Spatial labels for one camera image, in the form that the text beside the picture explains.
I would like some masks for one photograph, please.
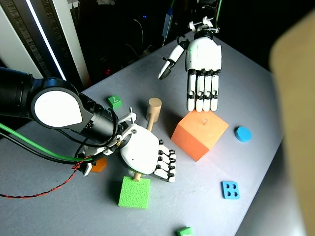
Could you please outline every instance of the white light strip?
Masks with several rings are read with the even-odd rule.
[[[53,49],[51,48],[51,46],[50,46],[50,44],[49,44],[49,42],[48,42],[48,39],[47,39],[47,37],[46,37],[46,35],[45,35],[45,32],[44,32],[42,26],[40,25],[40,22],[39,22],[39,20],[38,20],[38,17],[37,17],[37,15],[36,15],[35,11],[34,11],[34,8],[33,8],[32,4],[31,4],[31,1],[30,1],[30,0],[26,0],[26,3],[27,3],[28,6],[29,6],[29,9],[30,9],[31,14],[32,14],[32,16],[33,16],[33,18],[34,18],[34,20],[35,20],[35,22],[36,22],[36,24],[37,24],[37,27],[38,27],[38,29],[39,29],[39,32],[40,32],[41,36],[43,37],[43,39],[44,39],[44,41],[45,41],[45,43],[46,43],[46,46],[47,46],[47,48],[48,48],[48,51],[50,52],[50,55],[51,55],[51,57],[53,58],[53,60],[54,60],[54,62],[55,62],[55,64],[56,64],[56,67],[57,67],[57,69],[59,70],[59,73],[61,74],[61,77],[63,78],[63,80],[66,80],[66,79],[65,79],[65,76],[64,76],[64,74],[63,74],[63,71],[61,70],[61,67],[60,67],[60,65],[59,65],[59,63],[58,63],[58,61],[57,61],[57,58],[56,58],[56,56],[55,56],[55,54],[54,54],[54,52],[53,52]]]

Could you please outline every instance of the blue disc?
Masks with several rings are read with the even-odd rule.
[[[245,126],[240,126],[235,130],[235,136],[236,138],[245,143],[252,139],[252,133],[249,129],[247,129]]]

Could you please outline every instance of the black cable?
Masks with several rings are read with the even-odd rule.
[[[118,130],[118,117],[116,116],[115,112],[113,109],[109,108],[108,110],[110,110],[111,112],[111,115],[113,117],[113,123],[114,123],[114,127],[113,127],[113,135],[110,137],[109,141],[107,141],[105,144],[101,144],[101,145],[94,145],[94,144],[87,144],[86,141],[80,141],[80,140],[77,140],[73,137],[71,137],[70,135],[68,135],[66,132],[64,132],[63,130],[59,130],[59,129],[56,129],[58,132],[62,133],[63,135],[65,135],[67,138],[69,138],[70,140],[78,143],[78,144],[83,144],[85,146],[88,146],[88,147],[93,147],[93,148],[103,148],[107,145],[109,145],[113,139],[115,138],[116,136],[116,133],[117,133],[117,130]]]
[[[2,132],[0,132],[0,135],[2,135],[3,137],[5,137],[6,139],[8,139],[9,141],[15,143],[16,145],[20,146],[21,148],[25,149],[26,151],[29,151],[41,158],[44,158],[46,160],[49,160],[49,161],[53,161],[53,162],[57,162],[57,163],[62,163],[62,164],[69,164],[69,165],[75,165],[77,164],[78,162],[77,161],[64,161],[64,160],[59,160],[59,159],[55,159],[53,157],[50,157],[50,156],[47,156],[47,155],[44,155],[28,146],[26,146],[25,144],[21,143],[20,141],[18,141],[17,139],[11,137],[11,136],[8,136],[6,134],[3,134]],[[84,163],[90,163],[90,162],[94,162],[94,160],[91,160],[91,161],[85,161]]]
[[[89,140],[89,139],[86,138],[86,139],[80,144],[79,148],[78,148],[77,151],[75,152],[74,158],[77,158],[77,157],[78,157],[81,148],[83,148],[83,146],[85,145],[85,142],[86,142],[87,140]]]

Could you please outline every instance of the green block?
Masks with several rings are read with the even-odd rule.
[[[139,182],[131,177],[124,176],[120,192],[120,207],[147,209],[149,203],[150,179],[141,178]]]
[[[108,98],[108,101],[113,109],[117,109],[123,106],[123,101],[120,99],[118,95],[114,95]]]
[[[192,229],[190,227],[183,228],[177,231],[178,236],[193,236]]]

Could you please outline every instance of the blue block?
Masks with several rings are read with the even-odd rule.
[[[236,138],[245,143],[252,139],[252,133],[249,129],[247,129],[245,126],[240,126],[237,129],[235,129],[235,136]]]
[[[223,181],[222,192],[225,199],[240,199],[237,182]]]

